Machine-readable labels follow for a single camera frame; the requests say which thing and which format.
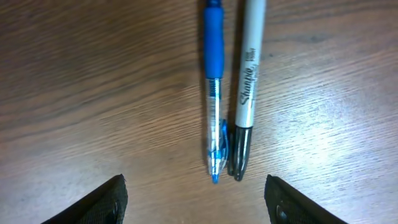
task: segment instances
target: clear pen barrel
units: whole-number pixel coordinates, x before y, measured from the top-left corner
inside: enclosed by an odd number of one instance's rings
[[[207,103],[207,150],[208,167],[210,175],[219,175],[222,169],[221,146],[223,133],[221,131],[221,80],[206,79],[206,103]]]

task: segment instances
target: wooden table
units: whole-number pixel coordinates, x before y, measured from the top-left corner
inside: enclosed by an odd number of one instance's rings
[[[243,3],[224,8],[233,120]],[[202,10],[0,5],[0,223],[40,223],[120,173],[125,223],[269,223],[267,174],[346,222],[398,222],[398,2],[269,1],[249,167],[219,185],[203,162]]]

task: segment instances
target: blue pen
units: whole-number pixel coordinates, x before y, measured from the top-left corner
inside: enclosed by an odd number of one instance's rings
[[[224,72],[224,10],[221,0],[207,0],[205,8],[205,75],[208,122],[208,168],[213,183],[217,184],[228,156],[226,120],[222,119],[221,79]]]

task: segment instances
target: pen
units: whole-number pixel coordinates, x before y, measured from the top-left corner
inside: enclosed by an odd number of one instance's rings
[[[228,174],[241,181],[249,161],[266,0],[247,0],[244,14],[234,146]]]
[[[226,121],[222,119],[221,79],[224,72],[224,10],[221,0],[207,0],[204,15],[204,58],[207,104],[207,160],[209,174],[214,184],[218,183],[228,157]]]

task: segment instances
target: black object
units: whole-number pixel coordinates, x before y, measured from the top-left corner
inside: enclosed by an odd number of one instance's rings
[[[279,177],[267,176],[264,198],[272,224],[345,223]]]
[[[235,138],[231,137],[229,150],[228,174],[241,181],[249,162],[252,128],[236,126]]]
[[[124,181],[122,174],[112,177],[43,224],[122,224],[127,207]]]

